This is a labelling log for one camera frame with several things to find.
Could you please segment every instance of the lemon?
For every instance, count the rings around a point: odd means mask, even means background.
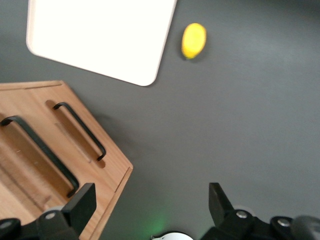
[[[205,47],[207,30],[199,23],[189,24],[183,33],[181,51],[187,59],[195,58]]]

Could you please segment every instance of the gray countertop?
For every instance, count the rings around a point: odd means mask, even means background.
[[[0,82],[66,81],[134,165],[101,239],[199,239],[209,182],[263,221],[320,217],[320,3],[180,0],[141,87],[32,55],[27,1],[0,1]],[[182,57],[193,22],[203,52]]]

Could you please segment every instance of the handle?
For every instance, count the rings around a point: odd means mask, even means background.
[[[71,173],[71,171],[61,162],[61,160],[54,154],[54,152],[45,144],[45,142],[35,133],[35,131],[23,120],[20,116],[9,116],[3,119],[0,124],[6,126],[11,122],[16,122],[28,136],[37,144],[37,146],[43,151],[43,153],[51,160],[51,162],[62,172],[62,174],[69,180],[73,189],[67,194],[70,198],[76,193],[79,188],[79,182],[77,178]]]
[[[57,110],[61,106],[65,106],[65,108],[71,113],[74,119],[81,125],[83,130],[89,135],[89,137],[94,141],[94,143],[98,146],[102,155],[97,158],[100,161],[106,155],[106,149],[102,146],[101,142],[96,138],[96,136],[91,132],[91,130],[87,127],[87,125],[81,120],[81,118],[76,114],[76,112],[72,109],[72,107],[66,102],[59,102],[57,103],[53,109]]]

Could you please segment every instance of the white cutting board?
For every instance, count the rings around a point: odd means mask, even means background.
[[[132,84],[157,77],[177,0],[29,0],[35,55]]]

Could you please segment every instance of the screw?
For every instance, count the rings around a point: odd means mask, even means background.
[[[284,218],[280,218],[278,220],[278,224],[280,224],[282,227],[289,227],[290,226],[290,222]]]
[[[44,218],[47,220],[53,219],[55,215],[56,215],[55,212],[51,212],[51,213],[47,214]]]
[[[5,229],[5,228],[11,226],[11,224],[12,224],[11,221],[5,221],[4,223],[2,223],[2,224],[0,225],[0,229]]]
[[[236,215],[241,219],[246,219],[248,217],[248,215],[245,211],[237,211]]]

